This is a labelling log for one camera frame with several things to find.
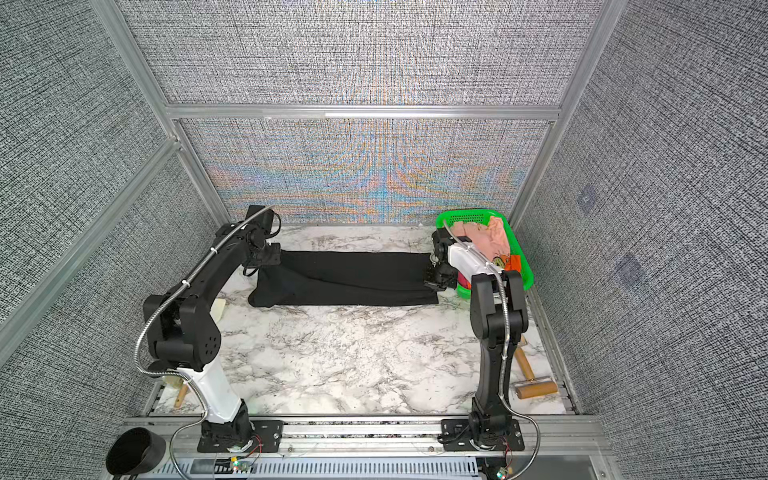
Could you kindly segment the black t-shirt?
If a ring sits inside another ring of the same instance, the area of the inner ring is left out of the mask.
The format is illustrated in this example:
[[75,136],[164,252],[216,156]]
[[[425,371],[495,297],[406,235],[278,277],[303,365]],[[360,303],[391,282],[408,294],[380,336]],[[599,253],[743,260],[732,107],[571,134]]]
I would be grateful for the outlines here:
[[426,253],[282,251],[281,263],[257,272],[248,303],[274,306],[434,305],[424,284]]

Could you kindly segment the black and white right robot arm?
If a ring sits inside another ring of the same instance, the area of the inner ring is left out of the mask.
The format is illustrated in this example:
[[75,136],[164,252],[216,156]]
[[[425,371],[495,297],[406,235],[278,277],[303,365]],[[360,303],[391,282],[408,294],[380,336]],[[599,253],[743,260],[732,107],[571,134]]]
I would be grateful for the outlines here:
[[510,357],[529,326],[521,275],[505,272],[467,237],[442,227],[432,233],[432,265],[425,285],[438,291],[470,283],[470,324],[480,344],[480,377],[469,414],[469,438],[492,450],[518,427],[510,405]]

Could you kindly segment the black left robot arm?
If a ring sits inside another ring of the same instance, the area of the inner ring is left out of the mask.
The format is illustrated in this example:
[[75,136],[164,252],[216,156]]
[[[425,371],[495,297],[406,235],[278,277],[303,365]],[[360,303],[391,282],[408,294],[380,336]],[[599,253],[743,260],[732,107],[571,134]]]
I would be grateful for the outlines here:
[[163,295],[143,304],[145,327],[134,348],[138,370],[151,377],[186,383],[204,409],[201,452],[237,451],[253,444],[255,433],[245,401],[234,393],[218,358],[222,335],[211,310],[231,275],[276,265],[280,246],[269,243],[280,229],[270,207],[252,205],[246,218],[227,223],[190,273]]

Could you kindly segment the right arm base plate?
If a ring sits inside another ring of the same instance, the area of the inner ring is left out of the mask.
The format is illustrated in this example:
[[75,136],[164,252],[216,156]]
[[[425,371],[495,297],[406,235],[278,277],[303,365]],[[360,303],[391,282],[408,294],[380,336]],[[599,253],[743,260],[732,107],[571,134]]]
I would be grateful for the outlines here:
[[451,452],[521,452],[525,449],[520,425],[515,419],[503,426],[485,425],[469,418],[443,419],[437,442]]

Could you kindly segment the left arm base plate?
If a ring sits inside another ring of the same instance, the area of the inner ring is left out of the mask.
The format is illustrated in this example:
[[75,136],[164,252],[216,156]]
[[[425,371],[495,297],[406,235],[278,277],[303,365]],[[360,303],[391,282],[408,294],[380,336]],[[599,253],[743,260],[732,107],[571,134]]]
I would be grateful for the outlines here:
[[247,420],[225,424],[204,421],[198,453],[277,453],[283,434],[280,420]]

